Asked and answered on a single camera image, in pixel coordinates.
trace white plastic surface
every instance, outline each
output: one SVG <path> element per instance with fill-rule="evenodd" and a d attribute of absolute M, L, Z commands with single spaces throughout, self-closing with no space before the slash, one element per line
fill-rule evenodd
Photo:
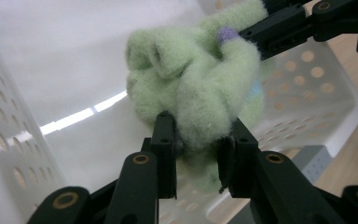
<path fill-rule="evenodd" d="M 193 25 L 234 2 L 0 1 L 0 223 L 25 222 L 56 188 L 101 188 L 151 136 L 124 92 L 132 31 Z M 252 129 L 261 148 L 326 145 L 335 156 L 358 124 L 358 94 L 340 64 L 313 42 L 276 62 Z M 177 201 L 160 201 L 160 223 L 208 222 L 227 197 L 202 195 L 185 176 L 178 186 Z"/>

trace wooden table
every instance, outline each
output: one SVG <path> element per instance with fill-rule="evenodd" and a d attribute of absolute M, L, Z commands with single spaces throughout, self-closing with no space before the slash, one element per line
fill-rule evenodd
<path fill-rule="evenodd" d="M 329 44 L 358 89 L 356 38 L 356 35 L 343 35 L 329 41 Z M 336 195 L 340 195 L 343 188 L 348 185 L 358 185 L 358 127 L 316 183 L 317 187 Z M 213 220 L 225 223 L 239 209 L 238 206 L 228 206 L 226 211 L 216 212 Z"/>

